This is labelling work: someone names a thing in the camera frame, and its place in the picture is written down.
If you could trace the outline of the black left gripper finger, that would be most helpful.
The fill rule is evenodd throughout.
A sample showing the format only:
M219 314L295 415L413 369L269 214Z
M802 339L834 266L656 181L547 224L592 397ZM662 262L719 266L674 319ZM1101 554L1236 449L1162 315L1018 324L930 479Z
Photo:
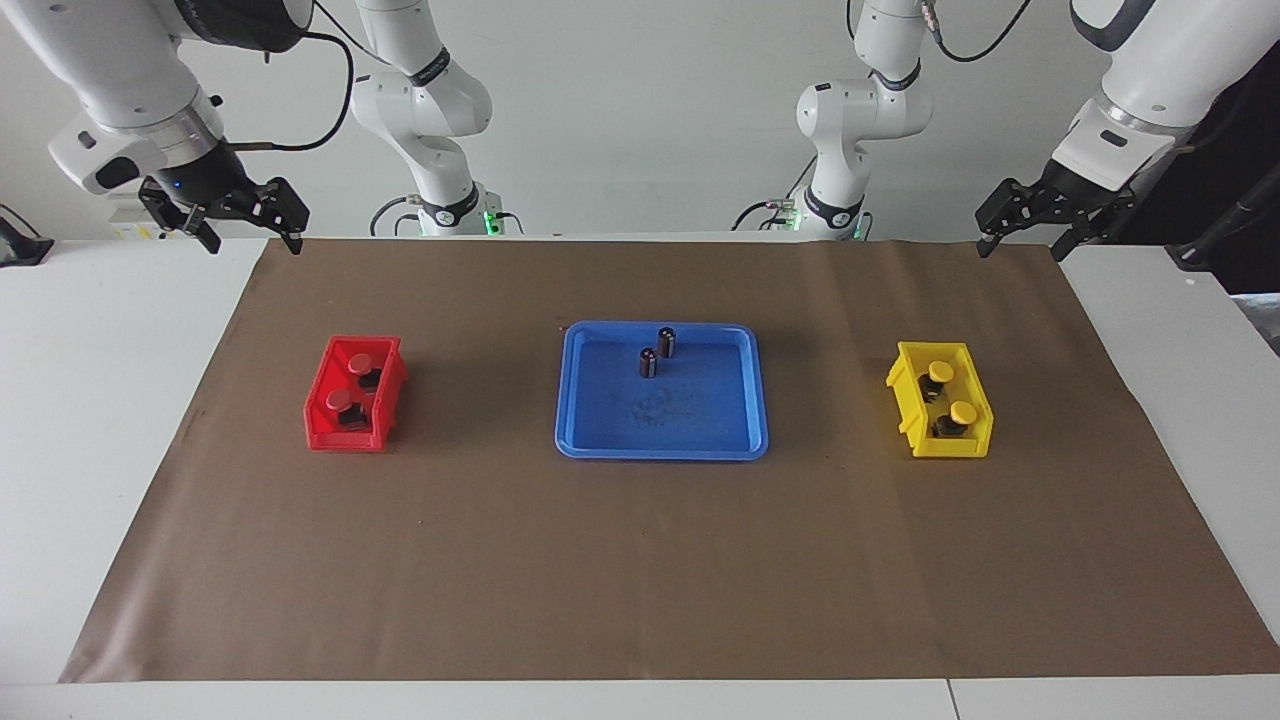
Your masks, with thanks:
M1135 209L1137 195L1132 190L1124 190L1102 208L1078 214L1050 246L1052 259L1061 261L1076 247L1085 243L1119 241Z
M1041 224L1043 210L1042 183L1023 184L1016 179L1004 179L977 209L980 232L978 255L988 258L1009 234Z

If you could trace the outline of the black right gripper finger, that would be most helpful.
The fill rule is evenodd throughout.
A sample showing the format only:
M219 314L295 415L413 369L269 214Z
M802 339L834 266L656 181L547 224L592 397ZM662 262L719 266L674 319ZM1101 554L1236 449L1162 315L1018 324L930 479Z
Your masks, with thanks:
M183 209L169 197L155 178L143 178L140 201L155 223L166 233L179 232L198 241L207 252L219 252L221 237L212 228L204 206Z
M275 233L291 254L301 254L308 227L308 208L285 178L248 184L225 195L225 213Z

